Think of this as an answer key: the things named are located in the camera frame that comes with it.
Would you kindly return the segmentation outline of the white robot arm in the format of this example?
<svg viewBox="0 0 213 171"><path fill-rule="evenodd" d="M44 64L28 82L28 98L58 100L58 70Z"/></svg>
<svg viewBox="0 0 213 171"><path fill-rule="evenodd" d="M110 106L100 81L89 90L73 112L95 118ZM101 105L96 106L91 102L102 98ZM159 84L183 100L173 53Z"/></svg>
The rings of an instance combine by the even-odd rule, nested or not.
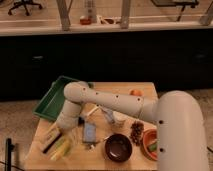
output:
<svg viewBox="0 0 213 171"><path fill-rule="evenodd" d="M170 91L151 100L97 91L84 82L71 82L65 86L64 96L56 120L59 128L75 128L82 106L94 103L157 126L158 171L210 171L203 115L192 95Z"/></svg>

